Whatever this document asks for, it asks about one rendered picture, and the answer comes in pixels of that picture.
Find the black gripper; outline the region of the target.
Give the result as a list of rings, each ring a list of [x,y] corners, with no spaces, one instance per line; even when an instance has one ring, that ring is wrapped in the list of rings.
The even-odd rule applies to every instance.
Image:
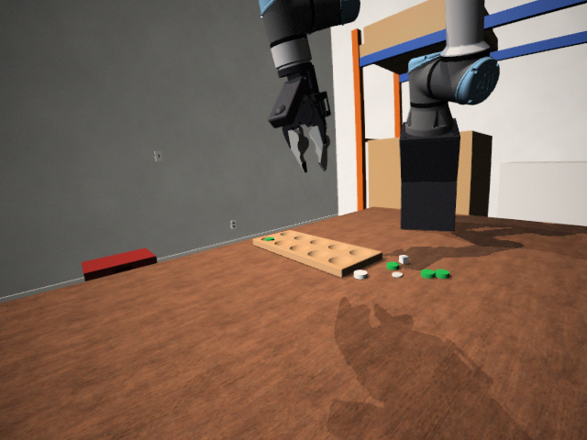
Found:
[[[290,66],[278,71],[279,78],[286,77],[288,81],[303,76],[307,89],[293,124],[282,127],[283,135],[304,172],[307,172],[304,153],[309,146],[308,138],[304,136],[300,125],[312,126],[309,135],[316,144],[316,154],[323,171],[327,170],[327,148],[330,145],[325,117],[330,116],[327,91],[320,93],[316,80],[316,72],[312,62]],[[325,100],[327,99],[327,108]],[[320,102],[321,101],[321,102]],[[322,102],[323,101],[323,102]],[[324,111],[325,110],[325,111]],[[298,128],[298,129],[297,129]],[[302,133],[301,133],[302,132]],[[303,137],[302,137],[303,136]]]

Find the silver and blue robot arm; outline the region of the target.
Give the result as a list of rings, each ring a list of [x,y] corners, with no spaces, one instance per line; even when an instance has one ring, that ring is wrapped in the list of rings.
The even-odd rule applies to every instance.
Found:
[[[355,21],[360,12],[360,0],[259,3],[277,70],[312,59],[309,33],[344,26]],[[449,102],[480,104],[490,96],[499,79],[499,64],[490,57],[490,46],[483,40],[484,0],[445,0],[445,9],[446,48],[408,63],[410,110],[405,132],[412,136],[448,133],[453,129]],[[274,128],[294,122],[306,88],[303,76],[283,84],[268,119]]]

